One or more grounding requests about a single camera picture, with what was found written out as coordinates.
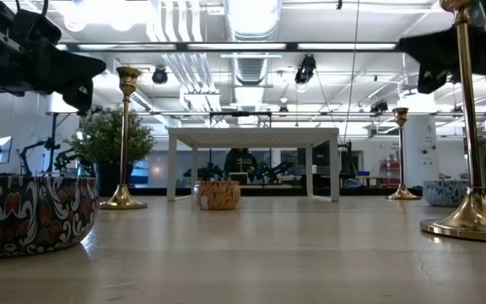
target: gold candlestick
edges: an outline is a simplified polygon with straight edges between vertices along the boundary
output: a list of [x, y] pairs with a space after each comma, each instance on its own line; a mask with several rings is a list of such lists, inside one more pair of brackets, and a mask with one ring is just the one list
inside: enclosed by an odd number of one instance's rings
[[424, 220], [421, 229], [442, 236], [454, 236], [468, 240], [486, 241], [486, 187], [483, 187], [479, 167], [478, 135], [475, 121], [473, 98], [472, 63], [468, 8], [471, 0], [442, 0], [440, 6], [455, 15], [459, 65], [461, 69], [462, 94], [464, 96], [464, 122], [468, 142], [469, 187], [461, 205], [451, 215], [442, 220]]
[[419, 196], [411, 194], [404, 184], [404, 124], [408, 118], [408, 108], [398, 107], [393, 109], [395, 113], [395, 122], [398, 125], [398, 154], [400, 163], [401, 182], [398, 189], [392, 195], [388, 196], [390, 200], [417, 200]]
[[128, 119], [131, 94], [136, 90], [136, 83], [140, 71], [136, 68], [119, 67], [119, 89], [123, 92], [123, 123], [121, 127], [121, 159], [119, 172], [119, 185], [116, 193], [106, 202], [100, 203], [101, 209], [140, 209], [148, 205], [140, 203], [130, 194], [127, 185], [127, 146], [128, 146]]

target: candlestick base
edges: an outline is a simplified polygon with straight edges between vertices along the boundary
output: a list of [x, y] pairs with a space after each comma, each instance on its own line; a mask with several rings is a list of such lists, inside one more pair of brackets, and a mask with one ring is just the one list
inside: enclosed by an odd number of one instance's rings
[[419, 200], [421, 197], [411, 194], [408, 189], [406, 189], [406, 185], [401, 184], [399, 185], [397, 191], [392, 195], [388, 196], [387, 199], [390, 200]]
[[486, 242], [486, 188], [468, 187], [461, 205], [442, 220], [424, 220], [421, 230], [462, 239]]
[[138, 202], [128, 191], [128, 185], [117, 186], [116, 193], [107, 201], [100, 203], [101, 209], [141, 209], [148, 205]]

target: white table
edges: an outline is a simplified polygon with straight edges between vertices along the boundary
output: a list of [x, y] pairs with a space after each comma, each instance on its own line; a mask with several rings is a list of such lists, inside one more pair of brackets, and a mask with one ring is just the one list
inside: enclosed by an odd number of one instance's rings
[[176, 200], [177, 141], [192, 148], [193, 186], [198, 176], [198, 148], [305, 148], [307, 196], [312, 197], [312, 148], [329, 141], [331, 200], [338, 201], [337, 128], [169, 128], [169, 201]]

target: blue patterned bowl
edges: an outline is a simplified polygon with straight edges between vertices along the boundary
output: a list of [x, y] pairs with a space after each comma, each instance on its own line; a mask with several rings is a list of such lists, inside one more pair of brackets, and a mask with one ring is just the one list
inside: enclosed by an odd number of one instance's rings
[[0, 258], [76, 245], [98, 210], [94, 178], [0, 176]]
[[433, 207], [458, 207], [467, 186], [465, 181], [425, 181], [423, 198]]

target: patterned ceramic bowl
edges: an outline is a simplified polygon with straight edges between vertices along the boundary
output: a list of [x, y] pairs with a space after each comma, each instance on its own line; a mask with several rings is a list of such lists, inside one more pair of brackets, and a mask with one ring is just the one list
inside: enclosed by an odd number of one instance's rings
[[196, 182], [194, 185], [194, 203], [200, 209], [232, 210], [240, 202], [239, 182]]
[[0, 176], [0, 258], [76, 245], [98, 210], [94, 178]]
[[423, 198], [434, 207], [458, 207], [468, 183], [465, 181], [423, 182]]

